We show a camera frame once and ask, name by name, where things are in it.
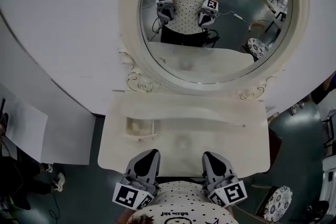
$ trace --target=table leg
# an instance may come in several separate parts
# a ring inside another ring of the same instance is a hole
[[[274,21],[272,21],[269,27],[267,27],[267,29],[265,30],[265,33],[271,28],[272,24],[274,24]]]

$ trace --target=mirror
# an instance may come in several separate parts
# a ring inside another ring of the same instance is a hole
[[[289,1],[141,0],[142,36],[170,74],[221,83],[251,72],[276,51],[291,17]]]

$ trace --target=patterned cushion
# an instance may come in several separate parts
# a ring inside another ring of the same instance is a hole
[[[257,38],[250,38],[247,42],[247,46],[249,51],[257,59],[260,59],[269,50],[269,48],[265,45],[265,43],[263,43],[261,40]]]
[[[289,187],[278,188],[266,203],[264,218],[268,221],[278,221],[287,211],[292,202],[293,192]]]

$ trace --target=gray floor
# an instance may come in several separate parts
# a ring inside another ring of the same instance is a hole
[[[98,166],[103,118],[97,118],[94,128],[90,165],[56,165],[55,170],[63,171],[67,177],[64,192],[56,193],[60,208],[59,224],[65,223],[114,223],[122,208],[111,202],[115,182],[120,174]],[[256,174],[244,178],[248,199],[239,204],[240,208],[254,213],[265,193],[251,188],[250,184],[268,186],[289,186],[293,191],[293,201],[281,223],[302,215],[304,209],[319,197],[322,184],[323,125],[320,123],[318,108],[307,104],[304,109],[291,116],[285,111],[270,124],[270,128],[282,137],[282,146],[274,166],[268,174]],[[51,174],[39,176],[49,182]],[[57,212],[50,195],[30,194],[30,211],[19,211],[22,224],[56,223],[48,210]],[[239,223],[258,222],[241,211],[234,209]]]
[[[225,14],[234,11],[248,23],[254,23],[257,20],[266,27],[270,24],[274,15],[266,4],[266,0],[218,0],[219,13]],[[142,3],[142,23],[147,38],[150,40],[154,36],[152,26],[157,18],[155,0],[143,0]],[[249,24],[235,18],[232,13],[220,15],[216,22],[211,25],[210,29],[219,32],[220,40],[216,43],[215,48],[225,48],[239,50],[251,35],[248,33]],[[154,24],[154,30],[158,28],[158,21]],[[273,25],[270,30],[261,35],[260,39],[267,45],[271,44],[276,36],[278,28]],[[261,32],[259,29],[253,32],[257,37]],[[155,35],[152,41],[160,41],[161,33]]]

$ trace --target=person's leg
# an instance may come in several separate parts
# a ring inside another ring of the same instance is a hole
[[[207,38],[207,32],[183,35],[183,45],[190,47],[201,47],[205,44]]]
[[[48,194],[52,191],[62,191],[65,183],[65,176],[59,173],[51,184],[42,183],[41,181],[30,179],[25,182],[25,188],[28,193]]]
[[[335,83],[333,81],[330,82],[329,87],[324,90],[323,83],[319,85],[315,90],[311,92],[311,98],[313,99],[315,104],[319,104],[333,89],[335,89]]]
[[[19,163],[19,166],[20,170],[22,170],[23,174],[28,178],[39,175],[44,171],[50,173],[53,171],[53,165],[46,163]]]
[[[54,190],[54,186],[31,179],[26,182],[26,189],[28,193],[48,194]]]
[[[182,45],[182,38],[180,33],[170,30],[168,27],[163,26],[161,30],[161,42],[168,44]]]

